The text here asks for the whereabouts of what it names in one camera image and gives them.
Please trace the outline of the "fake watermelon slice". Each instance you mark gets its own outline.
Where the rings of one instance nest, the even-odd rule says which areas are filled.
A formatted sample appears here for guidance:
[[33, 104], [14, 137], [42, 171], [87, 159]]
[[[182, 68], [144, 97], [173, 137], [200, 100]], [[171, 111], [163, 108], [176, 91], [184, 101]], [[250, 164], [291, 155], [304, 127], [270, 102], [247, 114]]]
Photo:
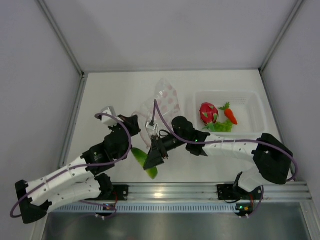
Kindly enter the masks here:
[[[146, 161], [147, 161], [147, 153], [142, 151], [139, 148], [133, 147], [131, 149], [131, 153], [133, 154], [136, 161], [140, 164], [140, 166], [143, 168]], [[144, 172], [152, 179], [154, 180], [158, 175], [158, 169], [157, 167], [152, 167], [150, 169], [144, 170]]]

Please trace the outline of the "clear zip top bag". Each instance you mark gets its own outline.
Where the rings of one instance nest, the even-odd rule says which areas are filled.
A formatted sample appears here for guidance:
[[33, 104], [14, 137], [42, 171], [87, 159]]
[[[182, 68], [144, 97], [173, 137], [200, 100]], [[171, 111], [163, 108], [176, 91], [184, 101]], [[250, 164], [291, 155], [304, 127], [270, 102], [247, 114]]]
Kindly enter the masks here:
[[[155, 86], [153, 95], [143, 102], [140, 107], [132, 113], [133, 115], [138, 116], [138, 124], [141, 129], [139, 134], [147, 149], [151, 147], [151, 136], [158, 134], [160, 130], [167, 129], [159, 114], [157, 112], [153, 113], [154, 100], [157, 101], [161, 115], [167, 124], [171, 124], [175, 117], [181, 115], [176, 89], [167, 79], [160, 79]], [[146, 124], [151, 120], [154, 120], [154, 124], [157, 125], [155, 130], [146, 128]]]

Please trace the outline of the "red fake food piece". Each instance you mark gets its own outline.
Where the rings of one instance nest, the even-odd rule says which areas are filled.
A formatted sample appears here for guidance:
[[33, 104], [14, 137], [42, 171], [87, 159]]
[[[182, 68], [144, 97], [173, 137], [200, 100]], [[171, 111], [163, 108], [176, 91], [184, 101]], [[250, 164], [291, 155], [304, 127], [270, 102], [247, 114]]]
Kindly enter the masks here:
[[204, 102], [200, 106], [199, 113], [200, 119], [205, 124], [205, 126], [211, 131], [214, 131], [214, 125], [219, 117], [218, 109], [212, 103]]

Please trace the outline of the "green fake grapes bunch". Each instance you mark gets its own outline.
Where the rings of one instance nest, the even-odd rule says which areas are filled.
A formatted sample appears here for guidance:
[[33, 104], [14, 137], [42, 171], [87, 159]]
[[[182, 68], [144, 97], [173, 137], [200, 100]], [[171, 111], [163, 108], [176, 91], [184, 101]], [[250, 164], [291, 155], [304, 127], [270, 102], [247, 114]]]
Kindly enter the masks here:
[[210, 123], [203, 127], [203, 130], [208, 130], [210, 132], [221, 132], [221, 133], [230, 133], [233, 129], [233, 123], [230, 120], [224, 122], [217, 121], [216, 123]]

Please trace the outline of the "orange fake carrot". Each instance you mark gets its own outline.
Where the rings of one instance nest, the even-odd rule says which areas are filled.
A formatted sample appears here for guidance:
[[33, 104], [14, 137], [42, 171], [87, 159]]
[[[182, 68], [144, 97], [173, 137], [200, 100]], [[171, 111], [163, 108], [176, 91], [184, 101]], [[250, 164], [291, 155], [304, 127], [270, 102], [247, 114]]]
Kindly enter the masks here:
[[224, 115], [226, 118], [234, 125], [238, 125], [238, 121], [233, 113], [233, 111], [230, 109], [230, 103], [227, 102], [224, 104], [224, 106], [219, 107], [219, 110], [222, 110], [224, 112]]

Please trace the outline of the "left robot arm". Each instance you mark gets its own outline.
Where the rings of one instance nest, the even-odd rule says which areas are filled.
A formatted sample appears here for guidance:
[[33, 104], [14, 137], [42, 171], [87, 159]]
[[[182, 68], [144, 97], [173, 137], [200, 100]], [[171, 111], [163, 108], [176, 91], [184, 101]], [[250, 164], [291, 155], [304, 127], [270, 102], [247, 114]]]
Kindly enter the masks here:
[[113, 185], [105, 171], [125, 160], [132, 149], [132, 137], [141, 131], [138, 116], [116, 117], [98, 113], [99, 120], [111, 119], [115, 124], [102, 143], [91, 147], [66, 166], [37, 180], [15, 183], [18, 198], [15, 208], [24, 224], [44, 218], [55, 209], [83, 200], [107, 200]]

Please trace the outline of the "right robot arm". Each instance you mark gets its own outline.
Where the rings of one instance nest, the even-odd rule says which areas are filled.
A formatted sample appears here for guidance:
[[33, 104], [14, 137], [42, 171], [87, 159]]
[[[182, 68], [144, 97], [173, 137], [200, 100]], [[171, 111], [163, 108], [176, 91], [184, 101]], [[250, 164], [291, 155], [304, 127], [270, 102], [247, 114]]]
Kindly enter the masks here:
[[285, 185], [288, 182], [293, 154], [269, 133], [258, 139], [230, 139], [196, 130], [183, 116], [175, 117], [171, 125], [167, 136], [151, 137], [144, 170], [163, 164], [169, 151], [185, 145], [185, 149], [194, 156], [228, 157], [252, 162], [254, 166], [240, 172], [232, 186], [235, 196], [240, 199], [265, 184]]

